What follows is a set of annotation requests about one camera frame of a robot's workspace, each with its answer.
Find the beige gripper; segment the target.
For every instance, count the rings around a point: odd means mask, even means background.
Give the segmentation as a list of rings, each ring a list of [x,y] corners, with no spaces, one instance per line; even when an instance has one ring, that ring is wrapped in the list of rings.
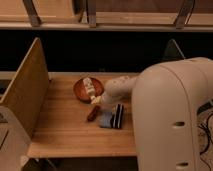
[[[91,104],[113,105],[131,99],[132,89],[137,77],[121,76],[108,80],[104,93],[91,100]]]

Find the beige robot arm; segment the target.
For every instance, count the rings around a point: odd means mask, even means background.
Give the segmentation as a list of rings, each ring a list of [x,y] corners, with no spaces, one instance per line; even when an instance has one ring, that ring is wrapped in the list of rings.
[[[139,171],[206,171],[198,115],[213,110],[213,60],[195,57],[152,65],[105,83],[107,106],[131,96]]]

